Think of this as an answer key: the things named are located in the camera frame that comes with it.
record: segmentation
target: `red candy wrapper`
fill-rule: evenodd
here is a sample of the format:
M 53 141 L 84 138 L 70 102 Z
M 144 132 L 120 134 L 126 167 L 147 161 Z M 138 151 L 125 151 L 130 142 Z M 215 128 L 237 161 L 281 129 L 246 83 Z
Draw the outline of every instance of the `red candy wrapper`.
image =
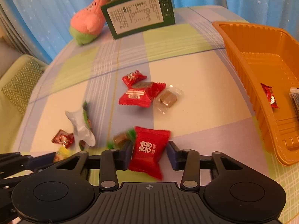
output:
M 64 130 L 59 130 L 53 137 L 52 142 L 55 144 L 61 144 L 68 149 L 74 143 L 74 134 L 66 133 Z
M 128 75 L 122 77 L 123 82 L 128 86 L 131 87 L 133 84 L 146 79 L 147 76 L 142 75 L 138 70 L 129 73 Z
M 279 109 L 279 107 L 277 106 L 277 103 L 276 103 L 276 99 L 273 95 L 272 87 L 267 86 L 263 83 L 261 83 L 261 85 L 262 85 L 262 88 L 267 96 L 268 102 L 270 103 L 271 107 Z
M 135 127 L 136 141 L 129 170 L 147 173 L 162 180 L 159 160 L 170 137 L 169 130 L 152 130 Z
M 165 88 L 165 83 L 139 82 L 129 88 L 118 101 L 120 105 L 149 107 L 155 97 Z

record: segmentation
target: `orange plastic tray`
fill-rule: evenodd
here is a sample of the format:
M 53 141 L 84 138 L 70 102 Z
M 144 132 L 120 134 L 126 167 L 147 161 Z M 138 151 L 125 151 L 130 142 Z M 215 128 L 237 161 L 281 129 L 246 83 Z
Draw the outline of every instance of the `orange plastic tray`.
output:
M 265 148 L 279 162 L 299 162 L 299 121 L 289 97 L 299 87 L 299 43 L 285 30 L 248 23 L 213 22 L 249 95 Z M 272 86 L 279 109 L 261 87 Z

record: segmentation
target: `checkered tablecloth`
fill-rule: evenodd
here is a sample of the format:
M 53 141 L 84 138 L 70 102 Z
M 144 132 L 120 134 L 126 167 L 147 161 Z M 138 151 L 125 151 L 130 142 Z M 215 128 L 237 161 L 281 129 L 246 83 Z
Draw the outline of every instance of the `checkered tablecloth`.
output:
M 273 178 L 287 193 L 280 216 L 299 223 L 299 164 L 283 167 L 264 150 L 255 113 L 229 61 L 213 21 L 244 21 L 220 6 L 175 9 L 176 25 L 114 40 L 108 28 L 93 43 L 71 41 L 54 59 L 34 89 L 14 144 L 14 151 L 41 155 L 56 151 L 51 143 L 59 129 L 72 132 L 65 111 L 76 111 L 87 100 L 100 153 L 108 139 L 133 126 L 171 130 L 179 148 L 202 155 L 213 151 L 243 162 Z M 121 77 L 138 69 L 148 81 L 173 84 L 184 96 L 167 114 L 155 107 L 118 105 L 126 91 Z M 160 166 L 164 181 L 180 182 L 166 155 Z M 118 172 L 119 181 L 156 181 L 144 173 Z M 98 183 L 98 172 L 90 182 Z M 209 182 L 205 172 L 201 184 Z

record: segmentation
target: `plush toy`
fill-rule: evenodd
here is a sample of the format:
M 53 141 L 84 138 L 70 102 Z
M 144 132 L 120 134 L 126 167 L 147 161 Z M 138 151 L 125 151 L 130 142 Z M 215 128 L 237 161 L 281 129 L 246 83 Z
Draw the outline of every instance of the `plush toy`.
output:
M 101 33 L 105 24 L 101 6 L 106 2 L 107 0 L 93 0 L 88 7 L 71 18 L 69 32 L 79 45 L 90 43 Z

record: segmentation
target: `nutrition label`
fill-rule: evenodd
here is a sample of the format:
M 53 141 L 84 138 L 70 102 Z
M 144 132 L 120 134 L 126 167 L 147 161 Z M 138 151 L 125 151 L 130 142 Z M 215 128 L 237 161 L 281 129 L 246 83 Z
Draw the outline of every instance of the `nutrition label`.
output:
M 159 0 L 132 0 L 107 12 L 117 34 L 163 22 Z

